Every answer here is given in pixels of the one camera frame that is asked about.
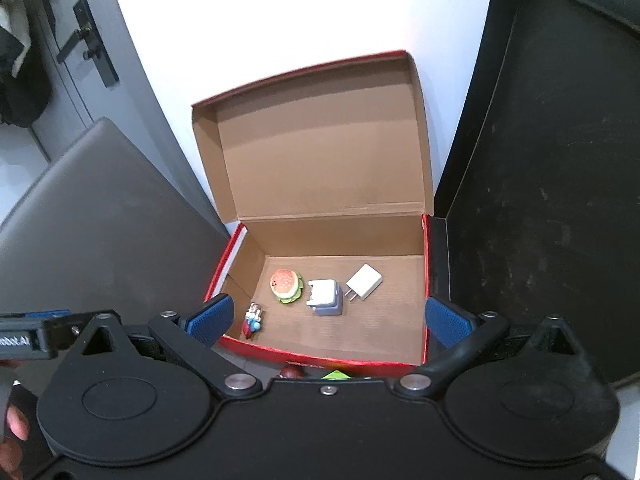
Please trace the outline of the person's left hand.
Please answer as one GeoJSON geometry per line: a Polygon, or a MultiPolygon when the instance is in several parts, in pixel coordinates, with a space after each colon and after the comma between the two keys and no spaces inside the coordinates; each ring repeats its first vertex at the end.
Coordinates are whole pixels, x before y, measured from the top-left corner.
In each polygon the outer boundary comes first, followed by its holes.
{"type": "Polygon", "coordinates": [[[1,362],[1,478],[30,478],[50,453],[37,424],[38,398],[17,380],[17,362],[1,362]]]}

